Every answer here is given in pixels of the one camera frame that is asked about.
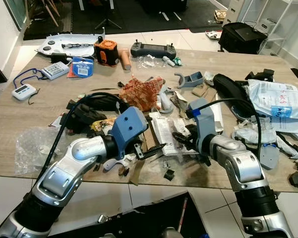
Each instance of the dark floor mat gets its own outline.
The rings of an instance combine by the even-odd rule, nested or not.
[[[59,26],[57,27],[50,15],[45,13],[46,18],[44,20],[30,21],[30,25],[24,33],[24,40],[44,39],[50,34],[70,33],[72,31],[72,3],[64,2],[61,4],[56,2],[55,5],[60,17],[56,15],[51,7],[49,8]]]
[[[77,0],[74,0],[72,4],[73,34],[102,33],[101,28],[97,30],[94,28],[105,18],[104,6],[93,6],[88,1],[84,1],[85,10],[81,11]],[[218,30],[221,28],[221,25],[216,24],[214,20],[214,11],[217,8],[208,0],[189,0],[187,9],[183,12],[177,12],[182,20],[179,20],[173,12],[166,12],[169,21],[166,21],[162,14],[145,12],[137,0],[116,0],[114,4],[115,9],[109,13],[109,19],[120,25],[122,29],[109,24],[109,26],[105,26],[106,34],[186,28],[189,28],[192,32],[204,32],[206,30]],[[25,40],[39,39],[40,37],[45,38],[51,33],[65,32],[61,26],[58,28],[59,30],[55,29],[53,22],[48,24],[48,21],[52,20],[47,18],[42,32],[36,28],[36,34],[38,36],[34,36],[34,34],[29,34],[28,32],[24,37]],[[46,34],[45,30],[47,25],[50,25],[51,29],[48,34]]]
[[[216,30],[221,24],[215,22],[214,11],[217,8],[209,1],[189,0],[187,9],[178,13],[186,28]]]

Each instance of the white tile floor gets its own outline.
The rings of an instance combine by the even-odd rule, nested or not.
[[[218,43],[209,40],[204,33],[191,33],[189,30],[107,35],[106,38],[118,44],[131,45],[138,39],[147,44],[173,43],[177,49],[220,49]],[[9,82],[33,58],[36,54],[34,49],[42,42],[33,40],[23,43]],[[0,91],[7,85],[0,84]],[[31,179],[0,177],[0,223],[30,190],[31,184]],[[242,230],[241,213],[231,190],[86,182],[63,210],[59,221],[53,225],[52,234],[93,224],[102,213],[113,215],[185,191],[192,194],[211,238],[248,237]],[[298,194],[282,193],[277,203],[286,214],[295,237],[298,237]]]

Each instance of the orange battery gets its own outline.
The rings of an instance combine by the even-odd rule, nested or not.
[[[110,40],[103,40],[101,43],[94,43],[97,61],[100,64],[116,66],[119,62],[117,43]]]

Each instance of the tripod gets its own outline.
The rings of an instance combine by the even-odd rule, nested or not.
[[[112,20],[110,20],[108,18],[109,11],[110,11],[109,1],[110,0],[105,0],[105,19],[95,27],[95,30],[97,30],[98,28],[100,28],[102,26],[109,26],[109,23],[113,24],[114,26],[116,26],[119,29],[122,29],[118,24],[116,24],[115,22],[113,22]]]

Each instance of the white electronic device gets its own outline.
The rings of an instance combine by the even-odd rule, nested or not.
[[[14,89],[12,91],[12,96],[20,101],[23,101],[35,93],[37,93],[35,87],[31,86],[30,84],[24,84],[21,87]]]
[[[259,21],[259,23],[256,25],[256,30],[262,32],[262,33],[270,33],[274,26],[276,25],[276,22],[269,18],[264,18]]]
[[[65,73],[68,73],[69,70],[70,70],[70,68],[66,64],[64,64],[62,62],[57,62],[57,63],[54,63],[50,66],[43,68],[42,72],[50,80],[53,80],[55,78],[62,76]]]

